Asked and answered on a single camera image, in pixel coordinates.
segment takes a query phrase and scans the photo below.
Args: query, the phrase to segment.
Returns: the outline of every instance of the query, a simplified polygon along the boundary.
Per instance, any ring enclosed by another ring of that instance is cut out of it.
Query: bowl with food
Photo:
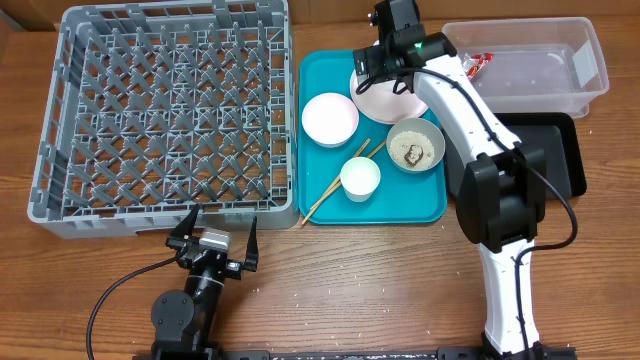
[[[387,135],[387,151],[391,160],[407,173],[432,169],[442,161],[444,150],[444,136],[440,128],[425,119],[401,120]]]

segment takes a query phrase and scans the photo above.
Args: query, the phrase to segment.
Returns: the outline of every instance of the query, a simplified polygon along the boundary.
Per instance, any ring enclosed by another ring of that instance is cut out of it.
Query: gray dish rack
[[[288,228],[294,62],[286,0],[65,13],[28,205],[63,238],[199,225]]]

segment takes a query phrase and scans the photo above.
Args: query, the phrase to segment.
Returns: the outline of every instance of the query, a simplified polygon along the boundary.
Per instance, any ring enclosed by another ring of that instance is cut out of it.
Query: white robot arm
[[[507,146],[520,139],[510,132],[489,110],[475,91],[457,56],[443,55],[428,60],[425,69],[443,74],[457,81],[482,111],[484,118],[497,137]],[[503,152],[490,138],[477,115],[455,88],[448,83],[417,73],[414,77],[414,92],[434,112],[442,128],[454,144],[463,166],[475,161],[480,154],[488,156]],[[515,305],[514,260],[525,248],[532,247],[533,240],[521,239],[505,245],[499,253],[493,253],[485,245],[478,244],[482,257],[484,286],[487,299],[487,322],[485,336],[495,350],[500,353],[516,354],[524,351],[518,311]],[[533,322],[531,306],[530,266],[531,254],[525,255],[520,269],[521,295],[529,348],[539,341],[538,331]]]
[[[542,346],[532,314],[531,253],[518,268],[522,316],[515,259],[534,246],[537,223],[544,218],[546,189],[532,175],[544,174],[544,152],[521,144],[498,121],[469,82],[446,36],[426,35],[415,0],[384,0],[374,8],[370,18],[380,45],[354,51],[360,80],[356,93],[395,80],[395,93],[414,92],[440,121],[448,140],[448,182],[457,197],[458,221],[482,258],[487,294],[483,347],[494,359],[528,359],[529,349]],[[405,88],[398,90],[400,84]]]

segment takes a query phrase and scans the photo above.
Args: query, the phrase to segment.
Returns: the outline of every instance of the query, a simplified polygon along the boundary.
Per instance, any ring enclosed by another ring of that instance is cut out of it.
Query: red wrapper
[[[467,73],[469,80],[473,79],[478,71],[493,60],[492,53],[465,54],[462,61],[462,69]]]

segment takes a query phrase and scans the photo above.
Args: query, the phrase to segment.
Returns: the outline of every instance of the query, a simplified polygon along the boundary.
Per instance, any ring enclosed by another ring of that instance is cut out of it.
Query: wooden chopsticks
[[[364,151],[364,149],[367,147],[367,145],[369,144],[370,139],[367,139],[367,141],[364,142],[364,144],[362,144],[362,146],[360,147],[360,149],[358,149],[358,151],[355,153],[355,155],[353,155],[352,158],[358,157],[360,156],[360,154],[362,153],[362,151]],[[380,149],[382,149],[382,147],[384,147],[385,145],[385,141],[382,142],[382,144],[378,145],[378,147],[376,147],[371,153],[369,153],[369,155],[367,155],[367,157],[369,159],[371,159],[378,151],[380,151]],[[320,205],[329,197],[331,196],[331,194],[333,194],[334,191],[336,191],[340,186],[342,186],[342,182],[340,182],[340,175],[338,175],[338,177],[336,177],[335,180],[333,180],[333,182],[331,183],[331,185],[329,185],[329,187],[327,188],[327,190],[325,190],[324,194],[322,194],[322,197],[320,198],[320,200],[316,201],[315,204],[313,204],[313,206],[311,207],[311,209],[309,210],[309,213],[307,214],[307,216],[304,218],[304,220],[302,220],[302,225],[306,224],[307,221],[309,221],[309,218],[311,218],[311,216],[316,212],[316,210],[318,210],[318,208],[320,207]]]

